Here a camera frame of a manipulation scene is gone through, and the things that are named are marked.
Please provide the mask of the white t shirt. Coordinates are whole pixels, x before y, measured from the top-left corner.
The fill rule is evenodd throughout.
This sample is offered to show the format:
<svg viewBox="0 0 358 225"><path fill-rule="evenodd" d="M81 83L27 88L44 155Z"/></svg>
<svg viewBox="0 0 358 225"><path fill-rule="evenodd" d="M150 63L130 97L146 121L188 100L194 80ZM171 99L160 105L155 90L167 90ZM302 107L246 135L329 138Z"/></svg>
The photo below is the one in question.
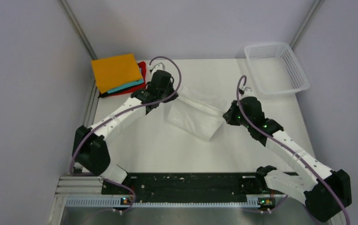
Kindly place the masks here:
<svg viewBox="0 0 358 225"><path fill-rule="evenodd" d="M227 101L215 94L206 94L183 87L172 101L167 121L202 140L209 141L223 124Z"/></svg>

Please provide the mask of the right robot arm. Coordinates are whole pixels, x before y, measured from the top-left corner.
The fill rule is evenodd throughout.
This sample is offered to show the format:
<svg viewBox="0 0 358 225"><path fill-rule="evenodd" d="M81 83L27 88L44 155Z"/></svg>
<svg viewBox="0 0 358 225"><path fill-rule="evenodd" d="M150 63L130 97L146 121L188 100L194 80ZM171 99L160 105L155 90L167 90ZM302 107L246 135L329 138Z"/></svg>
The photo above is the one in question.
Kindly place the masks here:
<svg viewBox="0 0 358 225"><path fill-rule="evenodd" d="M290 176L273 166L260 167L255 180L259 192L280 191L302 203L320 222L343 213L345 224L351 223L346 210L352 203L349 174L342 169L334 171L296 144L278 122L265 117L256 97L232 101L223 118L229 125L244 126L253 139L279 156L298 175Z"/></svg>

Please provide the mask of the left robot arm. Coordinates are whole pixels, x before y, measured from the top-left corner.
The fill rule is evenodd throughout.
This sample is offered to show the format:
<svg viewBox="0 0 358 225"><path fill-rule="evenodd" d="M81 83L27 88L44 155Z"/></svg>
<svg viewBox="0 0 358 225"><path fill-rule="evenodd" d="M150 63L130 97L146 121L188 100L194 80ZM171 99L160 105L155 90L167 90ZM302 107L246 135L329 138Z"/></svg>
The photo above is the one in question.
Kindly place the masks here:
<svg viewBox="0 0 358 225"><path fill-rule="evenodd" d="M113 113L90 127L80 126L75 132L74 161L92 175L113 181L113 188L120 194L129 191L131 182L127 171L112 159L109 144L129 125L147 115L160 103L175 100L172 75L164 70L155 70L146 88L133 92Z"/></svg>

